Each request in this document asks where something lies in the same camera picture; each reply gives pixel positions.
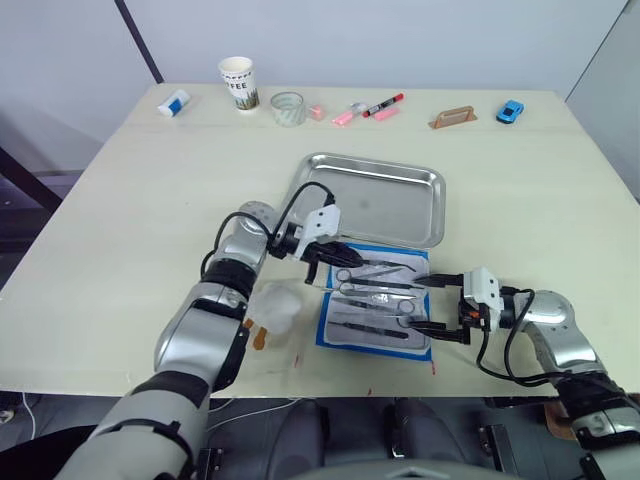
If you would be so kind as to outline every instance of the clear glass cup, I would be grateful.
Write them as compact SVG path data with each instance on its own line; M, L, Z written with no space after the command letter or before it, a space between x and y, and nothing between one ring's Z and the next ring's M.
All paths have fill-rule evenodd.
M271 97L271 110L276 123L282 127L297 127L307 118L304 98L296 92L276 93Z

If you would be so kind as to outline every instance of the gray wall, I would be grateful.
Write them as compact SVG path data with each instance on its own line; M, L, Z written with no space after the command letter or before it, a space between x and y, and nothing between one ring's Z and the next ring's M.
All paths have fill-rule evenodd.
M620 16L568 104L640 200L640 3Z
M625 0L127 0L172 82L245 55L266 85L518 88L566 97Z
M112 1L0 0L0 145L84 169L153 78Z

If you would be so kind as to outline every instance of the white table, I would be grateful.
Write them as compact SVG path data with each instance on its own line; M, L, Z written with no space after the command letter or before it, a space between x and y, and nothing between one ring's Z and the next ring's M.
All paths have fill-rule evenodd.
M509 285L569 298L611 376L640 391L640 210L596 145L551 92L408 90L385 121L328 120L285 129L263 105L235 111L222 86L180 85L193 101L157 114L178 85L140 100L65 199L0 293L0 389L121 395L152 374L159 333L198 279L224 216L256 199L280 206L300 160L336 152L438 170L447 183L445 237L435 271L488 266ZM296 88L336 115L382 89ZM526 104L511 126L495 121L509 98ZM479 120L432 131L427 122L471 104ZM259 282L302 279L306 264L269 259ZM321 292L286 338L247 350L236 382L218 396L485 396L552 393L482 374L471 346L435 342L431 364L314 344ZM438 293L434 320L455 316L457 292ZM505 332L492 336L499 366ZM531 344L514 368L537 370Z

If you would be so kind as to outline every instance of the pink eraser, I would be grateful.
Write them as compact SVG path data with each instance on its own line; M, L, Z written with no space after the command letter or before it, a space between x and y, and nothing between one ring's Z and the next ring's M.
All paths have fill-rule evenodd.
M327 112L324 111L322 105L312 105L309 107L309 116L316 122L322 121L326 114Z
M384 110L380 110L373 114L373 118L381 122L382 120L386 120L389 117L394 116L396 113L400 112L397 108L385 108Z
M344 112L343 114L338 115L331 121L340 127L344 127L351 120L353 120L353 112L349 110L348 112Z

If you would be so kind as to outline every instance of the metal tray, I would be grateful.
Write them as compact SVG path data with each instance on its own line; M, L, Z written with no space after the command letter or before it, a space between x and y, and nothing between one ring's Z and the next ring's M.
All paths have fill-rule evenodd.
M311 180L333 191L342 211L340 232L347 239L424 250L444 236L445 183L434 170L314 153L302 160L285 204ZM308 188L294 205L291 220L303 223L322 205L324 195Z

